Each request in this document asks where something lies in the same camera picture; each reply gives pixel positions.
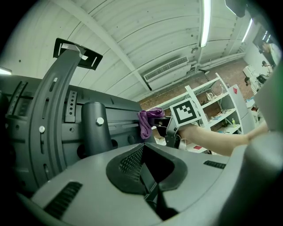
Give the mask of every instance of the ceiling beam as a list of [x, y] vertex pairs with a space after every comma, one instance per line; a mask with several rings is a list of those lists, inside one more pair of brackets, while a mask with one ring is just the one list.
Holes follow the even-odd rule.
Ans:
[[237, 17], [237, 21], [235, 22], [234, 25], [234, 31], [232, 32], [231, 38], [224, 50], [223, 56], [228, 56], [230, 55], [231, 51], [233, 50], [233, 47], [235, 45], [235, 42], [237, 41], [239, 35], [240, 35], [240, 31], [242, 29], [242, 25], [243, 25], [243, 18], [239, 18]]
[[80, 20], [85, 26], [87, 26], [91, 31], [93, 31], [101, 40], [109, 46], [109, 48], [124, 62], [124, 64], [129, 68], [131, 72], [137, 77], [139, 82], [143, 85], [146, 90], [149, 90], [149, 87], [142, 79], [141, 75], [136, 71], [135, 66], [130, 61], [129, 57], [123, 52], [121, 47], [113, 39], [113, 37], [101, 27], [94, 18], [92, 18], [85, 10], [77, 6], [71, 0], [52, 0], [55, 4], [65, 9], [71, 15]]

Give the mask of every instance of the gray cylinder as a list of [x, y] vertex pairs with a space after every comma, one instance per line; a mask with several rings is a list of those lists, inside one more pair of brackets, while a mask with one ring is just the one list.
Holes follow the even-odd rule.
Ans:
[[98, 102], [85, 103], [81, 110], [84, 146], [87, 156], [112, 149], [105, 106]]

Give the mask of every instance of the white wall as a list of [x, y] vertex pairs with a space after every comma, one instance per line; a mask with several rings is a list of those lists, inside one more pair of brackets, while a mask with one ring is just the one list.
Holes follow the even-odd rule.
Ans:
[[247, 62], [247, 64], [252, 65], [258, 74], [266, 75], [268, 69], [266, 67], [262, 67], [261, 63], [263, 60], [267, 63], [269, 62], [263, 54], [259, 53], [257, 46], [253, 43], [253, 40], [257, 35], [260, 26], [261, 25], [259, 23], [257, 25], [252, 23], [251, 29], [248, 33], [248, 36], [244, 44], [245, 52], [246, 52], [244, 60]]

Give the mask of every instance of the pipe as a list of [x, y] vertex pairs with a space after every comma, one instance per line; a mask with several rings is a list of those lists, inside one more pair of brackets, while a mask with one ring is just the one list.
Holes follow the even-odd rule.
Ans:
[[212, 60], [211, 62], [207, 62], [205, 64], [200, 64], [199, 67], [205, 67], [205, 66], [209, 66], [211, 64], [215, 64], [217, 62], [221, 62], [223, 60], [227, 60], [229, 58], [233, 58], [233, 57], [237, 57], [237, 56], [244, 56], [245, 53], [236, 53], [236, 54], [233, 54], [233, 55], [230, 55], [230, 56], [225, 56], [225, 57], [222, 57], [222, 58], [219, 58], [219, 59], [216, 59], [216, 60]]
[[228, 62], [230, 62], [230, 61], [233, 61], [233, 60], [236, 60], [236, 59], [239, 59], [239, 58], [242, 58], [242, 56], [235, 56], [235, 57], [226, 59], [226, 60], [224, 60], [224, 61], [219, 61], [219, 62], [210, 64], [210, 65], [207, 65], [206, 67], [203, 67], [202, 69], [203, 69], [203, 70], [207, 70], [207, 69], [210, 69], [210, 68], [214, 68], [214, 67], [216, 67], [216, 66], [219, 66], [219, 65], [221, 65], [221, 64], [228, 63]]

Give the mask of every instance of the bottle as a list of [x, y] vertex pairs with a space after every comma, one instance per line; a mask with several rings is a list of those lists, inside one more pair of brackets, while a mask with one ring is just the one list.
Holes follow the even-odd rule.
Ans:
[[235, 120], [232, 118], [233, 127], [236, 127]]

